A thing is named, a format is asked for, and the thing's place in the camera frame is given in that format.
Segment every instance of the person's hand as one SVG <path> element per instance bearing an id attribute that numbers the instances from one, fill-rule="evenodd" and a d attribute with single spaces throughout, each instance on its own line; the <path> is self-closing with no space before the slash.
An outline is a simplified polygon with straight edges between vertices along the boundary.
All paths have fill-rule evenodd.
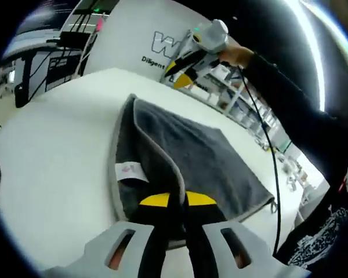
<path id="1" fill-rule="evenodd" d="M 219 54 L 219 60 L 228 62 L 232 66 L 241 65 L 243 68 L 246 68 L 249 65 L 251 57 L 254 55 L 254 52 L 250 49 L 239 45 L 231 37 L 230 45 L 226 50 L 222 51 Z"/>

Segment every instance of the towel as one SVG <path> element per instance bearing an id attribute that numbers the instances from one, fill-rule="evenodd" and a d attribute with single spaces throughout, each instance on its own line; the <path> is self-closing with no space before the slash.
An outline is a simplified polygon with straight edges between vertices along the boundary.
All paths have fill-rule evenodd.
<path id="1" fill-rule="evenodd" d="M 129 219 L 150 195 L 186 191 L 216 200 L 227 219 L 242 221 L 274 196 L 219 129 L 130 95 L 119 112 L 109 160 L 117 220 Z"/>

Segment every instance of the towel label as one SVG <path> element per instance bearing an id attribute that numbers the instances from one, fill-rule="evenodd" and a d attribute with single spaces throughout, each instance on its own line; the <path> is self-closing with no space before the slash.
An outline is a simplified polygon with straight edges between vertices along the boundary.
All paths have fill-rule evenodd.
<path id="1" fill-rule="evenodd" d="M 137 178 L 138 180 L 149 182 L 139 162 L 116 163 L 115 172 L 118 181 L 126 178 Z"/>

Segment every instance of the table surface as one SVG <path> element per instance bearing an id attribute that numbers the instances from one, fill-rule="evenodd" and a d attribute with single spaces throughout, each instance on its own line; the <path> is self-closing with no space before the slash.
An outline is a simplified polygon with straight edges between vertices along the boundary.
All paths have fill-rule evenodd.
<path id="1" fill-rule="evenodd" d="M 35 266 L 68 265 L 114 223 L 108 152 L 118 111 L 131 93 L 186 118 L 220 128 L 276 196 L 273 161 L 241 126 L 199 101 L 121 69 L 86 75 L 34 98 L 2 128 L 0 209 L 14 240 Z M 293 227 L 303 190 L 292 192 L 278 162 L 281 240 Z M 244 225 L 273 249 L 277 214 L 265 206 Z M 162 277 L 191 272 L 186 248 L 168 251 Z"/>

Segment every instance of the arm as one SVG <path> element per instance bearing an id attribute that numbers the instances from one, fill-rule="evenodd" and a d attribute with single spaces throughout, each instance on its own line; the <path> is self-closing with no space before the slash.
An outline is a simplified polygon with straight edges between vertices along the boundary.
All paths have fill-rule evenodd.
<path id="1" fill-rule="evenodd" d="M 252 51 L 221 60 L 241 64 L 244 74 L 280 120 L 292 142 L 318 168 L 331 186 L 338 187 L 348 167 L 348 127 L 313 108 L 304 93 L 277 67 Z"/>

